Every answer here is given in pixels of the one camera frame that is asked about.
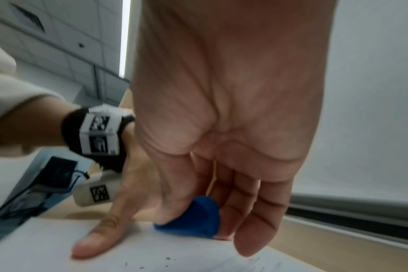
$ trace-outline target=blue object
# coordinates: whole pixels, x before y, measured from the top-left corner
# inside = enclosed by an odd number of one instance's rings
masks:
[[[194,198],[190,207],[179,218],[166,225],[154,225],[164,233],[212,238],[219,230],[219,207],[213,199]]]

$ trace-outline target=paper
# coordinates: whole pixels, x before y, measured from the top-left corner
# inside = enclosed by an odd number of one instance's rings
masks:
[[[31,219],[0,242],[0,271],[15,272],[317,272],[266,248],[240,257],[232,242],[180,237],[133,225],[126,239],[90,260],[73,260],[73,244],[97,221]]]

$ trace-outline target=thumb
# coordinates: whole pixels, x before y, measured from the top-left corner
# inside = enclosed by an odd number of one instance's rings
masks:
[[[103,220],[82,240],[77,242],[71,256],[77,259],[97,256],[113,247],[124,235],[132,216],[146,203],[146,193],[119,190],[113,205]]]
[[[199,190],[191,155],[167,155],[152,152],[161,177],[162,202],[155,223],[164,225],[181,216]]]

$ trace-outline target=table surface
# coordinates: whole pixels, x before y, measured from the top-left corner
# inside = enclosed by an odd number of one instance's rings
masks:
[[[120,107],[132,108],[126,91]],[[93,165],[89,173],[99,172]],[[101,219],[111,204],[79,207],[69,197],[40,217],[52,219]],[[153,211],[141,211],[136,220],[152,221]],[[408,272],[408,250],[364,239],[301,220],[284,219],[270,247],[327,272]]]

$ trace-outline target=white sleeve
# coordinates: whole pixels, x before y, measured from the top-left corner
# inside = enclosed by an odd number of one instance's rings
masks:
[[[39,87],[15,77],[16,62],[0,48],[0,119],[35,98],[57,96],[56,92]],[[20,156],[29,154],[33,147],[0,145],[0,156]]]

